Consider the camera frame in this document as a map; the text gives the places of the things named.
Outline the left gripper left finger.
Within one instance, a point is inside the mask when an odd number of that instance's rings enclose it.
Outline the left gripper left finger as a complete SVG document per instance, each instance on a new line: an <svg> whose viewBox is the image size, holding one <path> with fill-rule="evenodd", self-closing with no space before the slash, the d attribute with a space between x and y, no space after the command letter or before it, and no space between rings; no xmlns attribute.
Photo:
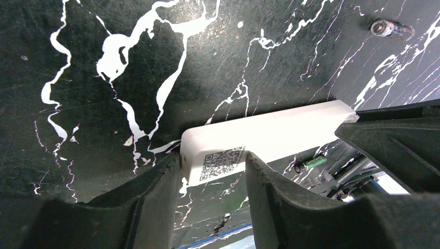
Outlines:
<svg viewBox="0 0 440 249"><path fill-rule="evenodd" d="M172 152L87 203L1 198L1 248L171 248L180 177Z"/></svg>

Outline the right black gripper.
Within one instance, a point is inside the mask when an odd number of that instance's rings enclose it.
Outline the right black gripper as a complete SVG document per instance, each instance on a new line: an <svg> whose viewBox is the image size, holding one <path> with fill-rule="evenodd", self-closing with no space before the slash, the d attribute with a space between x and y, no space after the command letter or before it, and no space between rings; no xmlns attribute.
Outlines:
<svg viewBox="0 0 440 249"><path fill-rule="evenodd" d="M409 193L439 193L439 100L364 110L335 135Z"/></svg>

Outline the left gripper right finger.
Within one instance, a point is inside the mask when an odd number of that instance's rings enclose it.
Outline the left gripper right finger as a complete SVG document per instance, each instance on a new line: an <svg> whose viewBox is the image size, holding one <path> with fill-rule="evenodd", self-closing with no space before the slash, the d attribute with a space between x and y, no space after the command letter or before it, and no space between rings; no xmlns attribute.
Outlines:
<svg viewBox="0 0 440 249"><path fill-rule="evenodd" d="M253 153L245 174L257 248L439 248L437 194L345 203L301 187Z"/></svg>

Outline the white remote control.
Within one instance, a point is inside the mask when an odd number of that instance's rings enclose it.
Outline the white remote control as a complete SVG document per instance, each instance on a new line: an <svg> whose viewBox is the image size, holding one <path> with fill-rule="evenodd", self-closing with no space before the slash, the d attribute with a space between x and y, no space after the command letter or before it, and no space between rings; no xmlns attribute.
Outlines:
<svg viewBox="0 0 440 249"><path fill-rule="evenodd" d="M249 152L276 161L335 141L341 124L358 119L335 100L190 128L181 138L183 175L192 187L243 172Z"/></svg>

